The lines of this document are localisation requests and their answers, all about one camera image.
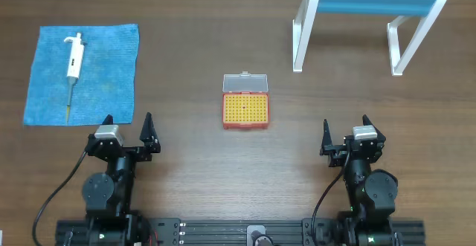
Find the yellow pipette tip rack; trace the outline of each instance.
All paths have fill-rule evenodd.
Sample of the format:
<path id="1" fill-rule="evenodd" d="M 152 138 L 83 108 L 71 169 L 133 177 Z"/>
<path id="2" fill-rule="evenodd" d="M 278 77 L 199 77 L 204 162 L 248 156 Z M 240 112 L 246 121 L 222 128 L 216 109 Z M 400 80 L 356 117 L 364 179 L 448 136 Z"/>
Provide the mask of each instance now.
<path id="1" fill-rule="evenodd" d="M 224 129 L 268 127 L 269 98 L 266 75 L 251 75 L 246 72 L 225 75 L 223 89 Z"/>

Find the wooden tabletop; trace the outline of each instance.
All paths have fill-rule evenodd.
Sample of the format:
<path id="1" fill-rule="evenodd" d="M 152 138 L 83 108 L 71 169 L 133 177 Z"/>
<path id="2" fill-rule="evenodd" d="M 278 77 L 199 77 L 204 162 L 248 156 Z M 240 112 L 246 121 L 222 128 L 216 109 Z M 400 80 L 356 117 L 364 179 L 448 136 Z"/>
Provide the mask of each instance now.
<path id="1" fill-rule="evenodd" d="M 65 179 L 95 126 L 23 126 L 39 26 L 137 23 L 135 113 L 120 127 L 139 143 L 150 111 L 162 144 L 138 164 L 132 208 L 149 217 L 302 219 L 338 169 L 318 155 L 322 121 L 335 143 L 367 114 L 387 136 L 373 168 L 399 179 L 395 216 L 424 219 L 428 245 L 473 245 L 476 231 L 476 0 L 448 0 L 402 77 L 392 77 L 386 16 L 318 14 L 302 74 L 292 73 L 301 0 L 0 0 L 0 230 L 32 245 L 41 204 Z M 399 28 L 405 46 L 417 20 Z M 267 130 L 225 131 L 223 74 L 267 74 Z M 38 226 L 80 219 L 86 158 Z M 318 213 L 349 204 L 342 181 Z"/>

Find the blue mat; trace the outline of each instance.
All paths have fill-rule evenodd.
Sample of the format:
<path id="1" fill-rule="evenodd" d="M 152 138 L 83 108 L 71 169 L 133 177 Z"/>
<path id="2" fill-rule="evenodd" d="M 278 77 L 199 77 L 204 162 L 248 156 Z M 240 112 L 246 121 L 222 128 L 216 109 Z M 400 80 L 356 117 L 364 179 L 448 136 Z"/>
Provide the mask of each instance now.
<path id="1" fill-rule="evenodd" d="M 97 125 L 111 114 L 114 123 L 131 123 L 134 114 L 135 60 L 139 29 L 118 26 L 41 27 L 23 123 L 65 126 L 71 43 L 67 36 L 83 34 L 80 79 L 73 89 L 68 126 Z"/>

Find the white stand leg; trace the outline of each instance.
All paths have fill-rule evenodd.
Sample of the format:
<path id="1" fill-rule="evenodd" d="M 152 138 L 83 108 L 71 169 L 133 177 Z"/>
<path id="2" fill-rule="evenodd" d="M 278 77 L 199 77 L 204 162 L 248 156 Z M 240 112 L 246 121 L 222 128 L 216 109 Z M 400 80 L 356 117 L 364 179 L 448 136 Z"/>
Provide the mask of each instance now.
<path id="1" fill-rule="evenodd" d="M 302 72 L 319 0 L 303 0 L 292 21 L 292 71 Z"/>
<path id="2" fill-rule="evenodd" d="M 388 49 L 390 51 L 390 63 L 393 76 L 403 75 L 403 71 L 407 67 L 408 62 L 410 62 L 411 57 L 415 54 L 415 51 L 422 43 L 423 38 L 425 38 L 435 19 L 437 19 L 445 3 L 446 0 L 436 0 L 433 4 L 433 7 L 430 9 L 428 15 L 420 19 L 415 34 L 411 38 L 411 41 L 408 44 L 407 49 L 405 49 L 405 52 L 403 53 L 401 58 L 397 28 L 403 22 L 405 22 L 408 17 L 399 16 L 391 23 L 387 24 Z"/>

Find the transparent lid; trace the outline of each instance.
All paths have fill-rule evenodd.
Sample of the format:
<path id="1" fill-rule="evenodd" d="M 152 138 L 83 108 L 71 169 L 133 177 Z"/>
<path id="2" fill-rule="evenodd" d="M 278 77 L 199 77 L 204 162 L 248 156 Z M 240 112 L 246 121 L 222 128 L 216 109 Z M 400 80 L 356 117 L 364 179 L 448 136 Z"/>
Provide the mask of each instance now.
<path id="1" fill-rule="evenodd" d="M 223 76 L 223 92 L 268 92 L 268 77 L 266 74 L 225 74 Z"/>

